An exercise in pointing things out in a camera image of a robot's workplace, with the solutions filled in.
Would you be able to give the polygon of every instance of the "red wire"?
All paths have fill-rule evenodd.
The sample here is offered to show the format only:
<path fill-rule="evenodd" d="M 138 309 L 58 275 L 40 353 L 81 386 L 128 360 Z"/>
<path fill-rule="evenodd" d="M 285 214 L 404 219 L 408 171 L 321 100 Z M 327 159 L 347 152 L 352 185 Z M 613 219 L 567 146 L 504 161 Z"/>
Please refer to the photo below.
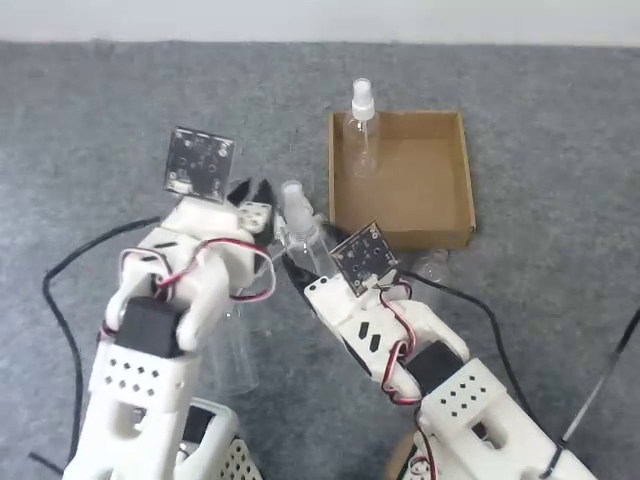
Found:
<path fill-rule="evenodd" d="M 411 398 L 396 398 L 396 394 L 398 393 L 395 389 L 387 387 L 387 382 L 391 378 L 393 374 L 393 369 L 398 361 L 399 357 L 405 357 L 407 353 L 403 353 L 400 350 L 403 347 L 406 347 L 407 344 L 404 340 L 398 340 L 393 344 L 391 348 L 391 353 L 389 354 L 389 360 L 387 361 L 387 366 L 384 369 L 384 375 L 382 376 L 382 382 L 380 382 L 380 387 L 382 391 L 387 394 L 389 400 L 396 405 L 415 405 L 420 402 L 420 398 L 411 399 Z"/>
<path fill-rule="evenodd" d="M 249 250 L 253 250 L 254 252 L 260 252 L 264 255 L 266 255 L 267 257 L 271 258 L 271 256 L 269 255 L 269 253 L 263 249 L 260 248 L 252 243 L 248 243 L 248 242 L 243 242 L 242 240 L 238 240 L 236 238 L 227 238 L 227 237 L 222 237 L 222 238 L 211 238 L 208 240 L 204 240 L 202 242 L 200 242 L 196 248 L 193 251 L 193 255 L 191 256 L 191 259 L 189 260 L 189 263 L 187 263 L 187 266 L 182 269 L 181 271 L 171 275 L 169 278 L 166 278 L 163 282 L 160 282 L 158 284 L 158 288 L 167 288 L 175 283 L 177 283 L 182 277 L 184 277 L 187 273 L 189 273 L 193 267 L 196 265 L 196 259 L 198 254 L 205 248 L 207 248 L 208 246 L 215 244 L 215 243 L 225 243 L 225 244 L 231 244 L 231 245 L 238 245 L 240 247 L 244 247 L 247 248 Z M 246 296 L 237 296 L 237 295 L 232 295 L 231 298 L 233 300 L 236 301 L 246 301 L 246 300 L 258 300 L 264 296 L 266 296 L 269 293 L 269 289 L 266 289 L 260 293 L 257 293 L 255 295 L 246 295 Z"/>
<path fill-rule="evenodd" d="M 416 339 L 416 333 L 413 331 L 413 328 L 411 328 L 411 325 L 409 325 L 409 323 L 404 318 L 402 318 L 400 314 L 389 303 L 385 301 L 382 295 L 383 293 L 384 291 L 380 290 L 380 296 L 379 296 L 380 303 L 382 304 L 383 307 L 387 308 L 388 310 L 391 310 L 391 313 L 393 313 L 393 316 L 402 325 L 402 327 L 407 332 L 407 336 L 409 337 L 408 351 L 406 352 L 405 355 L 403 355 L 403 357 L 411 355 L 416 348 L 416 344 L 418 343 Z"/>

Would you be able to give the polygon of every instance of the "transparent bottle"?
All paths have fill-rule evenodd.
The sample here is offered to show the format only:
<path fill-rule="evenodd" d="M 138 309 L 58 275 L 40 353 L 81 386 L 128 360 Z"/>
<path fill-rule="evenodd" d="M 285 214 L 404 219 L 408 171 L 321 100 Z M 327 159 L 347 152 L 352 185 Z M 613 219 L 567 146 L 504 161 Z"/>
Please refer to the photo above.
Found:
<path fill-rule="evenodd" d="M 371 82 L 353 82 L 351 112 L 342 127 L 343 162 L 347 174 L 367 178 L 378 170 L 380 120 L 376 113 Z"/>
<path fill-rule="evenodd" d="M 446 283 L 451 276 L 448 264 L 449 251 L 445 249 L 434 249 L 417 257 L 411 265 L 411 271 L 436 283 Z M 412 280 L 413 299 L 426 303 L 431 310 L 437 310 L 444 295 L 428 285 L 424 285 L 417 280 Z"/>
<path fill-rule="evenodd" d="M 286 221 L 284 239 L 287 255 L 293 262 L 318 276 L 333 277 L 337 267 L 329 255 L 324 230 L 302 191 L 300 182 L 282 184 L 283 213 Z"/>
<path fill-rule="evenodd" d="M 201 381 L 217 399 L 254 390 L 258 370 L 242 310 L 234 304 L 218 321 L 202 352 Z"/>

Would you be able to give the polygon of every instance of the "bottle cap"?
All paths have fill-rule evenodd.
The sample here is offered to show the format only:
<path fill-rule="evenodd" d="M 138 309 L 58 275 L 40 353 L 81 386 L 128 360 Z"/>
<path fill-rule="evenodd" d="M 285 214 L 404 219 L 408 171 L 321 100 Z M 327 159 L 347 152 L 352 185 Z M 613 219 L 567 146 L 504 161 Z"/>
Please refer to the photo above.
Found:
<path fill-rule="evenodd" d="M 356 120 L 365 122 L 376 114 L 371 82 L 366 78 L 359 78 L 353 82 L 353 100 L 351 111 Z"/>
<path fill-rule="evenodd" d="M 304 196 L 302 185 L 290 180 L 281 187 L 284 218 L 290 233 L 304 235 L 315 227 L 313 207 Z"/>

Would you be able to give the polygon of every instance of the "cardboard box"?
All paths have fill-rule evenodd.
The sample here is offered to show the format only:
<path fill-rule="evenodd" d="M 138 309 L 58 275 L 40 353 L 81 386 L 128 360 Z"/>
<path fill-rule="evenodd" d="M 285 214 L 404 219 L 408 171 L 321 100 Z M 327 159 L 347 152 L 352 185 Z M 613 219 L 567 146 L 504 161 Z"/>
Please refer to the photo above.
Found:
<path fill-rule="evenodd" d="M 343 168 L 344 113 L 329 118 L 330 220 L 355 232 L 373 220 L 393 248 L 465 247 L 476 228 L 459 112 L 380 112 L 379 168 Z"/>

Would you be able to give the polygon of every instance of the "black cable on floor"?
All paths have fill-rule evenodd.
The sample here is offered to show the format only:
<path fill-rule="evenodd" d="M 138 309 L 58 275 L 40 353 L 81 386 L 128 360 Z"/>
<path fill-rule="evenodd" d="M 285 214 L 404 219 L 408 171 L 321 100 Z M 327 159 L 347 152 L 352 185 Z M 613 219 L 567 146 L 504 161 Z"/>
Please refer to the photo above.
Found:
<path fill-rule="evenodd" d="M 609 355 L 609 361 L 607 362 L 607 366 L 605 367 L 604 372 L 598 379 L 598 382 L 596 383 L 595 387 L 593 387 L 593 390 L 591 390 L 591 393 L 587 397 L 587 400 L 584 402 L 584 404 L 578 411 L 578 414 L 575 416 L 575 418 L 569 425 L 569 428 L 567 428 L 567 431 L 564 433 L 564 435 L 562 435 L 562 437 L 560 437 L 560 440 L 556 442 L 556 451 L 553 454 L 553 457 L 551 458 L 551 461 L 549 462 L 547 469 L 544 471 L 542 475 L 540 475 L 540 478 L 543 478 L 543 479 L 549 478 L 553 473 L 553 471 L 555 470 L 556 466 L 558 465 L 558 461 L 560 461 L 560 457 L 562 456 L 562 452 L 564 452 L 565 449 L 567 448 L 569 439 L 578 428 L 578 425 L 580 425 L 580 422 L 582 422 L 582 419 L 586 415 L 587 410 L 589 410 L 589 408 L 593 404 L 593 401 L 598 396 L 598 393 L 600 393 L 600 390 L 602 390 L 602 387 L 605 385 L 609 377 L 611 377 L 613 370 L 615 369 L 616 365 L 618 364 L 618 361 L 620 360 L 620 356 L 622 355 L 622 352 L 624 351 L 625 348 L 627 348 L 627 344 L 629 343 L 629 340 L 631 339 L 633 332 L 635 332 L 636 328 L 638 327 L 638 323 L 640 323 L 640 308 L 638 308 L 638 310 L 636 310 L 635 315 L 631 317 L 631 320 L 629 321 L 627 328 L 624 329 L 624 333 L 622 334 L 622 338 L 620 338 L 618 345 L 616 346 L 615 350 Z"/>
<path fill-rule="evenodd" d="M 527 397 L 525 396 L 524 392 L 522 391 L 522 388 L 520 387 L 520 382 L 518 381 L 518 378 L 515 372 L 513 371 L 513 367 L 511 366 L 511 362 L 509 361 L 507 351 L 504 347 L 504 342 L 502 341 L 502 332 L 500 331 L 500 325 L 498 324 L 496 314 L 493 312 L 493 310 L 491 310 L 486 303 L 484 303 L 482 300 L 476 297 L 473 297 L 467 293 L 461 292 L 460 290 L 456 290 L 455 288 L 443 285 L 442 283 L 433 282 L 427 278 L 424 278 L 421 275 L 418 275 L 417 273 L 413 273 L 408 270 L 400 270 L 398 271 L 398 273 L 401 276 L 413 278 L 414 280 L 417 280 L 418 282 L 423 283 L 429 287 L 436 288 L 445 293 L 448 293 L 449 295 L 453 295 L 454 297 L 458 297 L 468 302 L 471 302 L 487 314 L 487 316 L 489 317 L 489 322 L 491 323 L 491 329 L 493 330 L 493 336 L 496 341 L 496 347 L 498 348 L 498 353 L 500 354 L 500 359 L 502 360 L 504 369 L 507 372 L 509 381 L 511 382 L 511 385 L 513 385 L 513 389 L 515 390 L 516 397 L 518 398 L 520 405 L 522 405 L 522 408 L 527 413 L 527 415 L 529 415 L 529 417 L 531 417 L 531 419 L 540 428 L 542 428 L 542 426 L 540 425 L 540 422 L 538 422 L 536 415 L 533 413 L 533 410 L 531 409 L 531 405 L 529 405 L 529 401 L 527 400 Z"/>
<path fill-rule="evenodd" d="M 69 255 L 67 255 L 64 260 L 58 263 L 55 267 L 49 270 L 44 278 L 42 279 L 42 295 L 44 296 L 45 301 L 49 305 L 49 308 L 53 312 L 53 315 L 56 317 L 56 321 L 58 322 L 58 326 L 62 333 L 64 334 L 65 339 L 67 340 L 67 344 L 69 346 L 69 350 L 71 351 L 71 358 L 73 360 L 73 369 L 74 369 L 74 403 L 73 403 L 73 424 L 71 427 L 71 441 L 69 445 L 69 454 L 67 456 L 67 464 L 73 459 L 76 454 L 76 450 L 78 449 L 78 441 L 80 439 L 80 421 L 82 419 L 82 399 L 84 395 L 84 378 L 82 375 L 82 359 L 80 357 L 80 350 L 78 348 L 78 344 L 76 343 L 75 337 L 71 332 L 71 328 L 69 327 L 69 323 L 64 318 L 64 315 L 58 308 L 55 300 L 51 296 L 51 281 L 62 273 L 71 263 L 78 259 L 81 255 L 88 252 L 92 248 L 100 245 L 111 238 L 120 235 L 122 233 L 131 232 L 133 230 L 137 230 L 139 228 L 146 227 L 148 225 L 152 225 L 154 223 L 158 223 L 161 220 L 161 217 L 151 217 L 145 218 L 142 220 L 136 220 L 135 222 L 127 223 L 125 225 L 121 225 L 119 227 L 113 228 L 108 232 L 103 233 L 102 235 L 96 237 L 95 239 L 81 245 Z M 42 465 L 46 466 L 54 473 L 60 473 L 63 469 L 54 465 L 52 462 L 46 460 L 41 457 L 37 453 L 31 452 L 29 454 L 29 458 L 35 460 Z"/>

